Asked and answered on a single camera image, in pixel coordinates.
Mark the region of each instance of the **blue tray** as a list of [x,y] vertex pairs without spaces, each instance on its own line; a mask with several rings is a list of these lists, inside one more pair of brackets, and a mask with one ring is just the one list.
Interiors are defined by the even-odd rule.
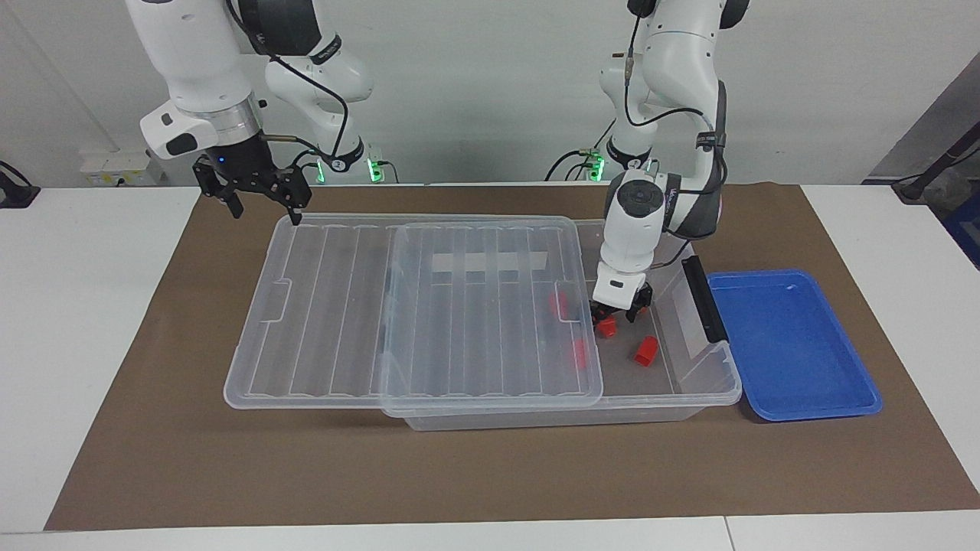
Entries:
[[806,272],[708,277],[752,408],[768,421],[871,415],[881,395]]

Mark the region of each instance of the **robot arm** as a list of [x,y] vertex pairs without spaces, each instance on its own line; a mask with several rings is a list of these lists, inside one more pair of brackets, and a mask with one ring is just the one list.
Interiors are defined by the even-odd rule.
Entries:
[[238,62],[236,24],[270,56],[269,88],[311,120],[328,165],[343,173],[364,156],[347,102],[366,99],[373,82],[341,49],[320,0],[126,0],[126,7],[171,97],[140,122],[144,137],[164,159],[204,152],[194,164],[202,193],[218,197],[235,218],[243,211],[236,191],[282,204],[293,224],[312,197],[299,167],[272,161],[268,142],[290,138],[262,132]]
[[[727,96],[715,75],[713,55],[719,29],[738,23],[748,0],[630,0],[628,5],[637,16],[637,52],[631,45],[625,60],[613,59],[601,76],[616,109],[607,151],[626,172],[611,183],[593,298],[606,311],[635,313],[645,306],[641,292],[648,288],[646,271],[661,232],[694,240],[711,235],[717,224],[720,188],[727,177]],[[648,162],[657,133],[651,104],[684,110],[697,127],[693,175],[638,170]],[[647,216],[629,208],[640,199],[639,188],[647,190]]]

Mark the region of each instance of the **brown mat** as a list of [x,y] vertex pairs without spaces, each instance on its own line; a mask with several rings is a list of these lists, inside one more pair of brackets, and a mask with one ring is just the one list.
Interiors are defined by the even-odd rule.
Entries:
[[[598,218],[599,187],[318,190],[311,211]],[[819,281],[884,399],[764,424],[741,406],[633,426],[417,433],[374,411],[234,411],[221,390],[272,226],[199,202],[46,529],[606,519],[980,508],[803,192],[725,191],[709,272]]]

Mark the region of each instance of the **gray wall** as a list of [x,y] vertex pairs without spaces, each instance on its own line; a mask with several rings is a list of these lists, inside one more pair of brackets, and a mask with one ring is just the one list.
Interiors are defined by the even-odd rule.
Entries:
[[[922,118],[875,167],[871,176],[891,178],[921,173],[978,121],[980,54],[936,98]],[[956,169],[964,176],[980,176],[980,154]]]
[[[539,179],[613,115],[597,80],[626,46],[622,0],[331,5],[377,83],[354,115],[405,180]],[[980,50],[977,28],[976,0],[754,1],[716,56],[732,180],[860,182]],[[264,61],[243,59],[266,95]],[[38,68],[46,60],[54,75]],[[0,75],[0,157],[43,185],[84,185],[77,151],[106,147],[98,126],[144,147],[137,122],[167,99],[122,0],[0,0]],[[52,91],[55,76],[68,91]],[[310,134],[275,101],[267,123]],[[663,125],[666,168],[690,168],[691,139],[684,118]],[[169,169],[190,183],[188,165]]]

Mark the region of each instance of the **white table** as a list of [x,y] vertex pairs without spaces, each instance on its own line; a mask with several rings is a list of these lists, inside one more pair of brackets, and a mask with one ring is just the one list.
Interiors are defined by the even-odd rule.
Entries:
[[[980,274],[924,207],[901,205],[887,188],[811,186],[806,194],[980,486],[980,362],[970,346]],[[30,209],[0,211],[0,532],[42,530],[196,198],[193,188],[46,189]],[[974,550],[980,512],[0,535],[0,549],[278,545]]]

